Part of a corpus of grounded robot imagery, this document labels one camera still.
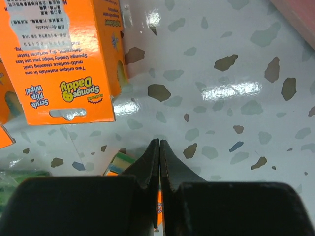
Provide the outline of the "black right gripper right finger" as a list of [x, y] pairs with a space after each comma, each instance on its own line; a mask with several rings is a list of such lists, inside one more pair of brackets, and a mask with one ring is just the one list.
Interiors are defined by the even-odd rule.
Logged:
[[160, 142], [166, 236], [312, 236], [297, 192], [282, 182], [206, 181]]

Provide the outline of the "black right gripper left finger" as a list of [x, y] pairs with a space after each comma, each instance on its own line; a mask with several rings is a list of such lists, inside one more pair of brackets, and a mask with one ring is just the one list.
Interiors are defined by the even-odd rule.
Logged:
[[3, 236], [151, 236], [158, 225], [159, 140], [117, 176], [36, 177], [11, 195]]

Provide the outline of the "orange sponge box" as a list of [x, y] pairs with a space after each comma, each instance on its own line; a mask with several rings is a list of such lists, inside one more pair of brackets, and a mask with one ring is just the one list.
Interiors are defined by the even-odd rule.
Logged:
[[0, 57], [29, 125], [115, 121], [127, 82], [117, 0], [3, 0]]
[[10, 146], [15, 143], [4, 124], [23, 113], [22, 106], [17, 98], [17, 94], [0, 60], [0, 148]]
[[[121, 174], [124, 170], [126, 170], [131, 164], [133, 164], [137, 160], [136, 157], [129, 156], [122, 152], [117, 152], [107, 169], [104, 172], [104, 176], [117, 176]], [[159, 186], [158, 192], [158, 215], [157, 215], [157, 228], [154, 228], [155, 236], [163, 235], [163, 217], [162, 217], [162, 194], [161, 194], [161, 186]]]

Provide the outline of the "green sponge pack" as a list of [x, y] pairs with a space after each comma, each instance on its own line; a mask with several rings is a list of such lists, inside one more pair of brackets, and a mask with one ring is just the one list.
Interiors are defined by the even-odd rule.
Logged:
[[49, 177], [47, 171], [6, 170], [0, 172], [0, 214], [3, 213], [10, 196], [21, 182], [28, 178]]

